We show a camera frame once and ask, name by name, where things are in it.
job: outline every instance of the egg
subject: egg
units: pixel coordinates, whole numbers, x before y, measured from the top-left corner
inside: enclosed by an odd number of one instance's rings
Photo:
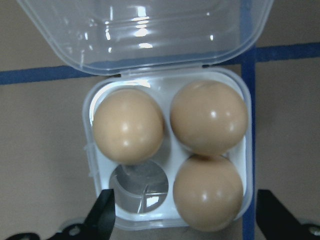
[[[164,118],[153,98],[142,90],[110,93],[93,117],[93,136],[110,160],[136,165],[154,155],[164,138]]]
[[[175,136],[192,152],[219,155],[243,138],[248,127],[248,110],[230,86],[199,80],[175,95],[170,123]]]
[[[243,185],[228,159],[194,155],[177,173],[173,199],[187,224],[200,231],[214,232],[228,226],[237,216]]]

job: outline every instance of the beige floor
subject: beige floor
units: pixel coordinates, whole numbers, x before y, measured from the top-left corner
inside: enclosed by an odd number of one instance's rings
[[[319,0],[276,0],[258,47],[320,42]],[[0,1],[0,71],[64,65],[15,1]],[[239,66],[233,66],[239,72]],[[46,239],[85,216],[95,200],[81,117],[103,77],[0,85],[0,239],[17,231]],[[256,65],[256,187],[271,189],[299,218],[320,222],[320,58]],[[111,239],[234,239],[188,227]],[[259,228],[256,239],[263,240]]]

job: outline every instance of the egg carton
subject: egg carton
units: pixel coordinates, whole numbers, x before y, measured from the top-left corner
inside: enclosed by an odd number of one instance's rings
[[[115,226],[124,230],[182,227],[173,198],[173,185],[180,166],[192,152],[175,137],[170,126],[170,106],[176,93],[194,81],[211,80],[233,88],[248,109],[248,128],[243,139],[224,156],[236,167],[243,185],[243,201],[235,220],[248,209],[253,196],[251,95],[244,81],[234,72],[221,68],[191,67],[154,72],[135,72],[99,82],[87,94],[82,110],[87,139],[85,146],[97,196],[103,189],[114,189]],[[94,115],[100,103],[113,91],[133,88],[149,94],[162,110],[165,133],[160,149],[146,163],[122,166],[98,149],[93,137]]]

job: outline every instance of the blue tape line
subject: blue tape line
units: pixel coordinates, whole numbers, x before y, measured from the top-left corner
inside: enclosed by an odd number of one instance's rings
[[[284,46],[259,47],[256,49],[255,56],[256,62],[320,58],[320,42]],[[235,65],[241,63],[242,55],[237,56],[228,61],[216,64],[216,66]],[[92,76],[94,75],[84,73],[70,66],[40,67],[22,70],[0,71],[0,85],[70,78],[84,78]]]
[[[253,195],[248,210],[242,217],[242,238],[243,240],[255,239],[255,194],[256,194],[256,48],[253,47],[241,55],[241,75],[247,84],[251,94],[252,104],[252,178],[253,178]]]
[[[268,46],[256,49],[257,62],[294,60],[320,57],[320,42],[289,46]]]
[[[252,26],[252,0],[241,1],[241,15],[240,15],[240,32],[241,39],[248,39],[253,31]],[[249,88],[251,94],[252,106],[252,199],[249,208],[242,216],[242,239],[255,239],[255,102],[256,102],[256,48],[249,49],[247,52],[240,55],[238,61],[241,62],[242,79]]]
[[[0,85],[84,78],[93,76],[70,66],[40,67],[23,70],[1,71]]]

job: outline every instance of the hinged lid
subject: hinged lid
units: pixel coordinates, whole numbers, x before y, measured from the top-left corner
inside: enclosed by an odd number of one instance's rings
[[[216,64],[254,44],[273,0],[18,0],[55,53],[86,73]]]

